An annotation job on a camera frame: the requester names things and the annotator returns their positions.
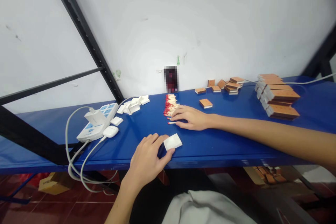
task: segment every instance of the blue tabletop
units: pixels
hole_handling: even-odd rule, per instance
[[[285,82],[307,82],[311,78],[299,76],[284,78]],[[207,89],[204,94],[196,94],[194,90],[181,91],[176,94],[178,102],[199,109],[205,113],[216,113],[230,117],[269,120],[313,130],[336,133],[336,84],[320,81],[308,85],[291,85],[301,98],[293,104],[300,113],[294,121],[272,119],[266,115],[261,103],[256,98],[254,83],[245,83],[238,95],[229,95],[226,91],[213,93]],[[183,145],[176,149],[167,168],[196,168],[223,166],[256,166],[256,165],[298,165],[307,162],[263,144],[234,135],[228,132],[207,129],[189,131],[175,124],[167,124],[163,115],[165,95],[157,94],[149,97],[150,103],[141,106],[141,110],[129,116],[119,115],[123,122],[118,126],[119,132],[111,139],[105,140],[89,158],[85,170],[127,169],[131,157],[140,140],[153,133],[173,135],[177,133]],[[199,100],[207,98],[212,108],[203,109]],[[95,109],[102,103],[90,104]],[[54,140],[64,143],[65,124],[69,115],[80,106],[57,108],[19,114],[19,117]],[[69,143],[76,143],[76,136],[86,125],[84,118],[86,109],[79,111],[70,122]],[[98,141],[92,142],[76,162],[80,167],[83,159]],[[64,170],[42,157],[8,141],[0,139],[0,172],[32,172]],[[165,154],[163,146],[159,156]]]

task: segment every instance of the charging cable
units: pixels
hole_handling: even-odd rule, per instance
[[[128,99],[130,99],[131,97],[129,97],[129,98],[127,98],[127,99],[125,99],[125,100],[123,100],[119,105],[118,105],[118,108],[126,101],[126,100],[128,100]],[[89,189],[88,187],[87,187],[87,185],[86,185],[86,183],[88,183],[88,184],[102,184],[102,183],[115,183],[116,181],[113,181],[112,182],[112,180],[113,180],[113,178],[116,176],[116,174],[117,174],[117,170],[115,171],[115,173],[114,173],[114,175],[110,178],[110,179],[108,179],[107,181],[93,181],[93,180],[90,180],[90,179],[88,179],[88,178],[86,178],[86,177],[84,177],[83,176],[83,172],[79,172],[76,168],[75,168],[75,166],[73,165],[73,161],[75,160],[75,158],[77,157],[77,155],[84,149],[84,147],[88,144],[88,143],[90,143],[91,142],[91,140],[89,139],[89,140],[87,140],[84,144],[83,144],[83,146],[75,153],[75,155],[72,157],[72,159],[70,159],[70,154],[69,154],[69,146],[68,146],[68,129],[69,129],[69,122],[70,122],[70,119],[72,118],[72,116],[78,111],[78,110],[80,110],[80,109],[84,109],[84,108],[88,108],[89,109],[89,111],[90,112],[92,112],[92,113],[94,113],[94,108],[92,108],[92,107],[88,107],[88,106],[84,106],[84,107],[80,107],[80,108],[78,108],[78,109],[76,109],[70,116],[69,116],[69,118],[68,118],[68,120],[67,120],[67,122],[66,122],[66,127],[65,127],[65,149],[66,149],[66,156],[67,156],[67,158],[68,158],[68,161],[69,161],[69,165],[68,165],[68,173],[69,173],[69,175],[70,175],[70,177],[72,178],[72,179],[74,179],[74,180],[77,180],[77,181],[81,181],[82,183],[83,183],[83,185],[85,186],[85,188],[86,189],[88,189],[89,191],[92,191],[93,192],[93,190],[91,190],[91,189]],[[96,144],[96,146],[91,150],[91,152],[88,154],[88,156],[86,157],[86,160],[87,160],[87,158],[90,156],[90,154],[92,153],[92,151],[102,142],[102,141],[104,141],[105,140],[105,138],[106,138],[106,136],[105,137],[103,137],[97,144]],[[72,173],[72,170],[74,170],[76,173],[77,173],[77,175],[78,176],[80,176],[80,179],[79,178],[77,178],[73,173]]]
[[[333,75],[336,75],[336,73],[332,73],[332,74],[329,74],[329,75],[324,76],[324,77],[322,77],[322,78],[315,79],[315,80],[312,80],[312,81],[309,81],[309,82],[285,82],[285,84],[305,85],[305,84],[310,84],[310,83],[314,83],[314,82],[317,82],[317,81],[321,81],[321,80],[323,80],[323,79],[327,79],[327,78],[329,78],[329,77],[331,77],[331,76],[333,76]]]

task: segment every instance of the power outlet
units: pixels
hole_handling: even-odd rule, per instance
[[[93,127],[93,125],[92,125],[91,123],[89,123],[89,124],[86,126],[85,129],[89,129],[89,128],[92,128],[92,127]]]
[[[118,110],[117,103],[111,103],[111,104],[102,106],[100,108],[100,111],[106,117],[106,122],[101,125],[97,125],[97,126],[93,126],[91,123],[88,123],[86,127],[77,136],[78,141],[86,142],[89,139],[93,141],[93,140],[97,140],[103,137],[104,129],[106,129],[110,125],[110,121],[115,116],[117,110]]]

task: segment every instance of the black metal frame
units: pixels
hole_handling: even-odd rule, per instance
[[[11,113],[2,105],[18,99],[33,95],[35,93],[56,87],[63,83],[90,75],[95,72],[100,72],[113,93],[117,103],[121,103],[124,97],[109,69],[109,66],[80,10],[76,0],[61,0],[76,26],[80,36],[82,37],[87,49],[89,50],[97,68],[78,73],[63,79],[55,80],[43,85],[32,87],[20,92],[0,97],[0,135],[8,140],[26,148],[27,150],[55,163],[56,165],[68,165],[66,150],[64,145],[58,145],[50,138],[30,126],[28,123]],[[79,142],[71,145],[74,149],[78,149],[83,143]],[[94,179],[105,180],[104,176],[91,174]]]
[[[322,77],[332,74],[330,60],[336,54],[336,25],[317,50],[302,75],[316,78],[319,73]],[[326,81],[334,82],[333,76],[325,79]]]

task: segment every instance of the person's right hand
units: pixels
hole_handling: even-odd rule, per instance
[[[171,116],[171,121],[185,119],[188,123],[176,122],[176,125],[180,128],[185,128],[188,130],[205,130],[210,128],[211,125],[211,115],[205,114],[195,108],[180,105],[173,115]]]

